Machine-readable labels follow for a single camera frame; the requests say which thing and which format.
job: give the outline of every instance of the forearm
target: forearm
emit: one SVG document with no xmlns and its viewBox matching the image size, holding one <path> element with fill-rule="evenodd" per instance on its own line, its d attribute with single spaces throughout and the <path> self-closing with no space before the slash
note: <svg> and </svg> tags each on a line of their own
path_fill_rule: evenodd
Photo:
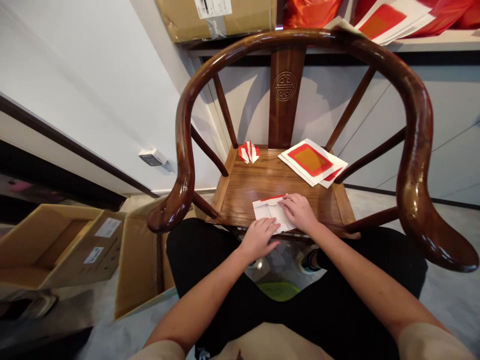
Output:
<svg viewBox="0 0 480 360">
<path fill-rule="evenodd" d="M 401 331 L 412 323 L 432 324 L 448 331 L 407 289 L 324 225 L 318 223 L 310 237 L 395 341 L 398 341 Z"/>
<path fill-rule="evenodd" d="M 241 250 L 232 252 L 172 307 L 153 330 L 145 346 L 161 340 L 173 340 L 187 354 L 212 322 L 248 265 L 249 259 Z"/>
</svg>

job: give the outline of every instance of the open cardboard box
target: open cardboard box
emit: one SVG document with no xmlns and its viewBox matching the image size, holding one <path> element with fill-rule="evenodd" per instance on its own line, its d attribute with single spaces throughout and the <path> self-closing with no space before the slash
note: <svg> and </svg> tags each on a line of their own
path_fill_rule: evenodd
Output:
<svg viewBox="0 0 480 360">
<path fill-rule="evenodd" d="M 114 320 L 141 312 L 177 294 L 166 251 L 169 233 L 157 235 L 147 227 L 150 211 L 164 199 L 144 205 L 125 218 Z M 206 215 L 192 207 L 185 219 L 196 217 L 204 219 Z M 160 249 L 157 236 L 161 239 Z M 158 284 L 157 274 L 161 276 Z"/>
<path fill-rule="evenodd" d="M 124 219 L 121 212 L 41 204 L 0 239 L 0 285 L 38 290 L 110 279 Z"/>
</svg>

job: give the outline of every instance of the chair armrest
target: chair armrest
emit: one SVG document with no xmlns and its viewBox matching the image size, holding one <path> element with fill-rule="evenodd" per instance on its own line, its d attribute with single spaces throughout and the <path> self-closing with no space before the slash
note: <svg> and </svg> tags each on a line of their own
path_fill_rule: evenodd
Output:
<svg viewBox="0 0 480 360">
<path fill-rule="evenodd" d="M 430 199 L 427 185 L 433 139 L 430 101 L 423 109 L 427 114 L 416 115 L 424 116 L 425 121 L 415 121 L 414 112 L 407 115 L 407 123 L 416 123 L 418 128 L 407 126 L 406 129 L 396 184 L 400 223 L 427 260 L 445 269 L 470 273 L 479 267 L 476 250 L 442 219 Z"/>
<path fill-rule="evenodd" d="M 397 184 L 397 206 L 405 234 L 414 239 L 423 256 L 438 266 L 470 273 L 479 256 L 467 239 L 448 225 L 434 208 L 424 183 Z"/>
<path fill-rule="evenodd" d="M 167 198 L 148 214 L 147 225 L 150 231 L 157 234 L 167 233 L 184 219 L 192 204 L 193 186 L 190 189 L 192 195 L 189 196 L 188 191 L 181 193 L 181 187 L 175 183 Z"/>
<path fill-rule="evenodd" d="M 154 233 L 173 230 L 185 217 L 192 204 L 195 189 L 195 164 L 192 148 L 191 115 L 193 101 L 186 101 L 182 93 L 176 109 L 175 138 L 177 177 L 165 201 L 148 215 L 148 228 Z"/>
</svg>

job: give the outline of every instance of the folded paper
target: folded paper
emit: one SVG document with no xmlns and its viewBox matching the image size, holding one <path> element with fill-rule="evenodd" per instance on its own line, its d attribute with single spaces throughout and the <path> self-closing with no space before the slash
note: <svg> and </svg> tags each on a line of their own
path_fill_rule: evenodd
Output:
<svg viewBox="0 0 480 360">
<path fill-rule="evenodd" d="M 255 219 L 276 218 L 275 224 L 280 224 L 280 227 L 274 234 L 280 234 L 296 228 L 287 218 L 284 207 L 279 204 L 279 201 L 281 201 L 285 195 L 287 194 L 252 202 Z"/>
<path fill-rule="evenodd" d="M 325 29 L 342 29 L 363 35 L 379 45 L 413 34 L 435 20 L 431 7 L 417 0 L 377 0 L 355 26 L 337 16 Z"/>
<path fill-rule="evenodd" d="M 299 142 L 278 157 L 310 186 L 320 184 L 327 189 L 348 165 L 310 139 Z"/>
<path fill-rule="evenodd" d="M 260 149 L 258 146 L 252 145 L 250 140 L 245 141 L 243 145 L 238 147 L 238 157 L 246 164 L 253 164 L 260 157 Z"/>
</svg>

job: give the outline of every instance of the hand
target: hand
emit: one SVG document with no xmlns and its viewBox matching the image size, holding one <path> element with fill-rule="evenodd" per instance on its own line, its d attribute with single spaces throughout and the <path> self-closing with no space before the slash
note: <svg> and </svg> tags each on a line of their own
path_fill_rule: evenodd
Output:
<svg viewBox="0 0 480 360">
<path fill-rule="evenodd" d="M 288 194 L 278 203 L 283 205 L 288 220 L 305 234 L 311 234 L 315 226 L 319 224 L 305 196 Z"/>
<path fill-rule="evenodd" d="M 280 244 L 280 241 L 269 244 L 270 238 L 280 227 L 280 224 L 274 223 L 275 220 L 275 217 L 264 217 L 250 224 L 243 241 L 238 247 L 246 255 L 249 264 L 264 257 Z"/>
</svg>

